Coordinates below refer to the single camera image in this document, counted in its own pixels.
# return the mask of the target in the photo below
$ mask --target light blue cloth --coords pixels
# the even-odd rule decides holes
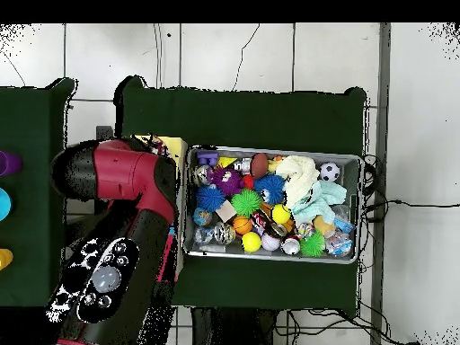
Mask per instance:
[[[343,204],[346,197],[347,190],[341,185],[330,181],[317,181],[291,209],[296,226],[304,222],[311,223],[316,216],[323,216],[326,224],[332,224],[335,213],[329,206]]]

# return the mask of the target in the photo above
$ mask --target cyan cup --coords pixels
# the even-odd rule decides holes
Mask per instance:
[[[0,221],[4,220],[11,210],[11,199],[8,193],[0,188]]]
[[[0,176],[17,173],[22,168],[22,159],[19,155],[0,151]]]

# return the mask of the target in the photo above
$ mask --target green spiky ball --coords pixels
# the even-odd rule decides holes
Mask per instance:
[[[240,194],[232,197],[232,205],[238,216],[249,218],[253,212],[261,207],[262,198],[254,190],[243,189]]]
[[[300,252],[307,257],[321,257],[324,248],[325,240],[320,232],[300,241]]]

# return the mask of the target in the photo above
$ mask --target tennis ball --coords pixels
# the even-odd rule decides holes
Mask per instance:
[[[252,229],[252,222],[249,218],[245,216],[236,216],[234,218],[234,230],[238,234],[246,234],[249,233]]]
[[[271,210],[271,219],[277,224],[285,224],[291,217],[291,211],[283,204],[278,204]]]
[[[278,238],[272,237],[267,233],[264,233],[262,236],[262,247],[268,252],[274,252],[279,248],[280,240]]]
[[[257,233],[246,233],[243,235],[242,241],[245,252],[257,252],[261,248],[261,238]]]

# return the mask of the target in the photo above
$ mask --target purple cup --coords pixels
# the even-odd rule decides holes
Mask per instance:
[[[17,173],[22,168],[22,159],[16,154],[0,151],[0,176]]]

